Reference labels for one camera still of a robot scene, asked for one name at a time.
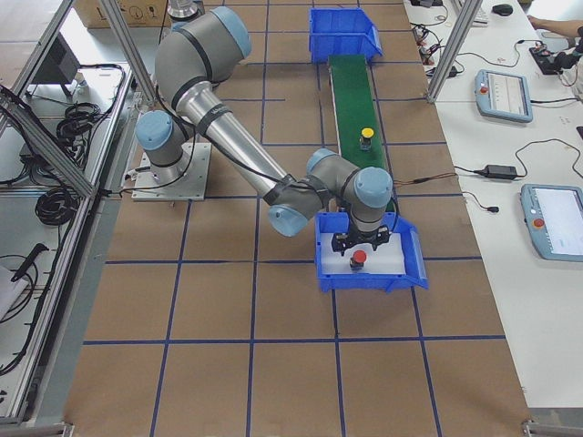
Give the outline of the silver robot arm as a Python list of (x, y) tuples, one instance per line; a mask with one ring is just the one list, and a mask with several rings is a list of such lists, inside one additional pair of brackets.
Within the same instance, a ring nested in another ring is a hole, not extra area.
[(242, 177), (269, 205), (272, 227), (285, 237), (297, 235), (331, 198), (346, 205), (347, 230), (332, 239), (336, 252), (356, 245), (373, 248), (388, 242), (384, 225), (393, 180), (383, 168), (359, 168), (327, 148), (317, 150), (296, 179), (268, 154), (213, 86), (230, 77), (251, 52), (248, 30), (226, 6), (179, 27), (166, 36), (155, 58), (159, 92), (175, 115), (193, 124), (196, 133), (229, 158)]
[(167, 12), (174, 21), (189, 21), (204, 14), (204, 6), (194, 0), (168, 0)]

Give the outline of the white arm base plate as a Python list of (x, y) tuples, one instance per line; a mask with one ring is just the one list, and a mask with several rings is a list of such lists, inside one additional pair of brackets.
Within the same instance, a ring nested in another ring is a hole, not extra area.
[(212, 146), (206, 142), (184, 143), (180, 161), (171, 167), (152, 165), (146, 152), (140, 165), (148, 167), (137, 174), (131, 198), (145, 201), (203, 201)]

